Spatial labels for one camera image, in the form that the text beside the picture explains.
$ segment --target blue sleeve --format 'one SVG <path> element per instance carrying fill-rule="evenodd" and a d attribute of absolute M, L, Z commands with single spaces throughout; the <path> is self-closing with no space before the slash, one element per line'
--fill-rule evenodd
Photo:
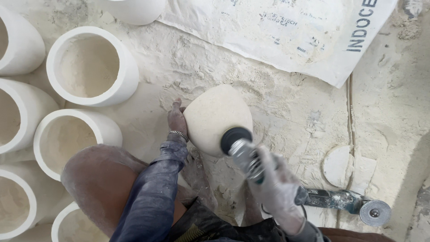
<path fill-rule="evenodd" d="M 166 141 L 161 155 L 133 184 L 110 242 L 163 242 L 173 223 L 178 172 L 188 155 L 184 142 Z"/>

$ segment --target cement bag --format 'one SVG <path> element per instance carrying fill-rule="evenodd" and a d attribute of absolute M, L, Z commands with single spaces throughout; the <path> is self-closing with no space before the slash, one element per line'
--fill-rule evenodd
<path fill-rule="evenodd" d="M 397 0 L 169 0 L 158 21 L 340 88 Z"/>

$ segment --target sanding disc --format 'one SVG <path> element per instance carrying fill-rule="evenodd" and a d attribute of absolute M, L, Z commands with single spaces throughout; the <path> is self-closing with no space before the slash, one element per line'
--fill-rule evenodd
<path fill-rule="evenodd" d="M 383 201 L 372 200 L 361 207 L 360 218 L 369 226 L 381 226 L 390 220 L 391 208 Z"/>

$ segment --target dark shorts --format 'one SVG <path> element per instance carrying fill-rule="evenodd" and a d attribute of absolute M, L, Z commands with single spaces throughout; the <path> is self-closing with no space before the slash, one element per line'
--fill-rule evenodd
<path fill-rule="evenodd" d="M 251 226 L 237 227 L 216 216 L 197 200 L 169 232 L 170 242 L 200 242 L 225 237 L 241 242 L 281 242 L 272 218 Z"/>

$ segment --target bare foot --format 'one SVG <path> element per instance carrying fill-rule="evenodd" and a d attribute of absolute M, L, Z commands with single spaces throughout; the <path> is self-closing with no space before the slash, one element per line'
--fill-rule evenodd
<path fill-rule="evenodd" d="M 215 211 L 218 207 L 218 202 L 209 185 L 199 150 L 192 148 L 187 159 L 188 164 L 181 171 L 184 180 L 197 194 L 200 202 L 211 211 Z"/>
<path fill-rule="evenodd" d="M 255 200 L 248 187 L 248 182 L 245 182 L 245 212 L 243 213 L 242 227 L 251 226 L 263 221 L 260 212 L 260 205 Z"/>

